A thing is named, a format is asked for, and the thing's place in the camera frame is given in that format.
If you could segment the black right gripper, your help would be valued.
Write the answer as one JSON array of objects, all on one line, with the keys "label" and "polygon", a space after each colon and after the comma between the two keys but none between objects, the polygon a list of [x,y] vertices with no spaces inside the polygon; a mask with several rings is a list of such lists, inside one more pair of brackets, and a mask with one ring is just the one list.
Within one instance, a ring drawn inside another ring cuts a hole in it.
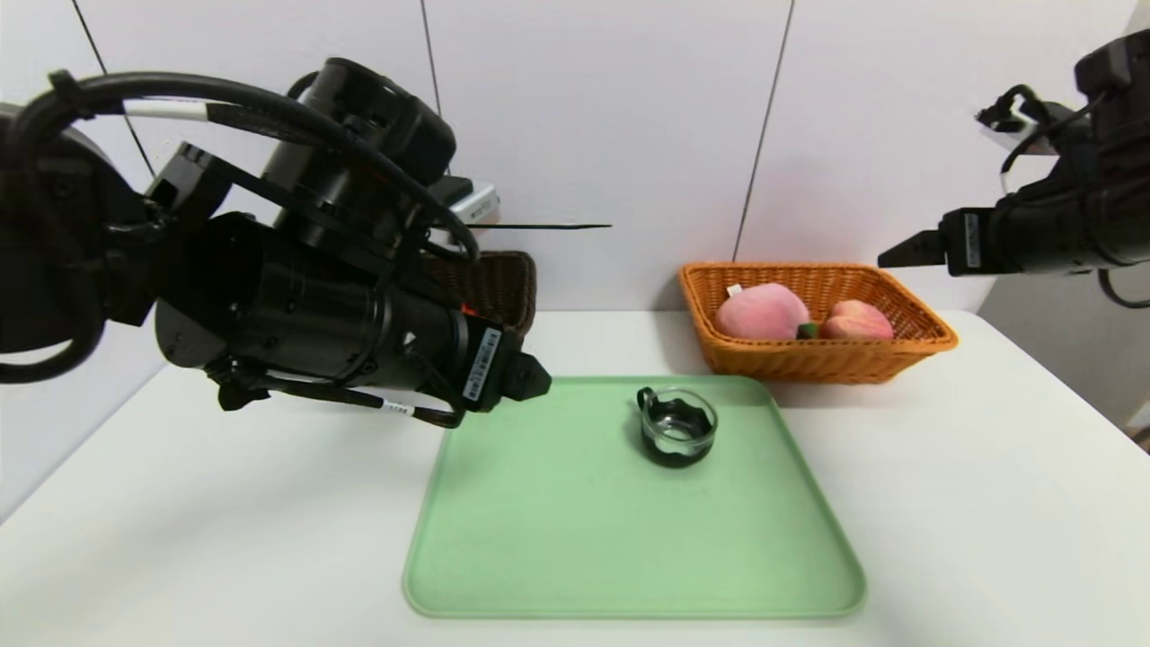
[{"label": "black right gripper", "polygon": [[1088,267],[1087,199],[1082,192],[1000,199],[992,208],[945,214],[883,251],[880,269],[948,265],[952,276],[1070,274]]}]

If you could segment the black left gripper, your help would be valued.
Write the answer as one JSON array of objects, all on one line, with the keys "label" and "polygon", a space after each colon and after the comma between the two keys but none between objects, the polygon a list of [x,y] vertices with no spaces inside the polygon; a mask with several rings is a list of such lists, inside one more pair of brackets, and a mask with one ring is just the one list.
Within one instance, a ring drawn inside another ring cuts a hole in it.
[{"label": "black left gripper", "polygon": [[383,306],[379,388],[432,396],[451,413],[491,410],[503,398],[503,372],[509,400],[549,393],[551,373],[535,356],[518,352],[509,329],[401,288],[386,291]]}]

